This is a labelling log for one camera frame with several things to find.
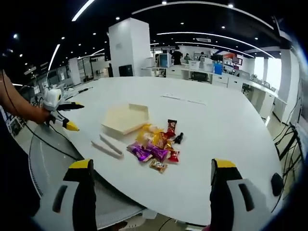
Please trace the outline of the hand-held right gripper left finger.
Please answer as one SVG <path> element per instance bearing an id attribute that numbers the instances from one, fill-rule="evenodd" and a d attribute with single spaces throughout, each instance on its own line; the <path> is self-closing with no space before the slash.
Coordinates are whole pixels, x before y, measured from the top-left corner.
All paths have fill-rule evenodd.
<path id="1" fill-rule="evenodd" d="M 41 197 L 33 221 L 40 231 L 97 230 L 93 160 L 69 166 L 63 180 Z"/>

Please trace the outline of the person's left hand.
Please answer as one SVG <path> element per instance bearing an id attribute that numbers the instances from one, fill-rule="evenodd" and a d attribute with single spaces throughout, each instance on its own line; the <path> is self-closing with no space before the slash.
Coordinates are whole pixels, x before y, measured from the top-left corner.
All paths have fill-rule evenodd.
<path id="1" fill-rule="evenodd" d="M 43 124 L 50 119 L 50 111 L 43 107 L 35 107 L 35 112 L 33 115 L 33 121 L 37 124 Z"/>

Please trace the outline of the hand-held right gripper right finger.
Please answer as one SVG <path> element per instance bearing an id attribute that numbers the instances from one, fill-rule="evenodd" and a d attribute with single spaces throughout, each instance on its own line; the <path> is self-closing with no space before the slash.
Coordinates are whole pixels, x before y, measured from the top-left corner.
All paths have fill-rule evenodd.
<path id="1" fill-rule="evenodd" d="M 271 218 L 265 195 L 236 165 L 214 158 L 211 162 L 210 231 L 259 231 Z"/>

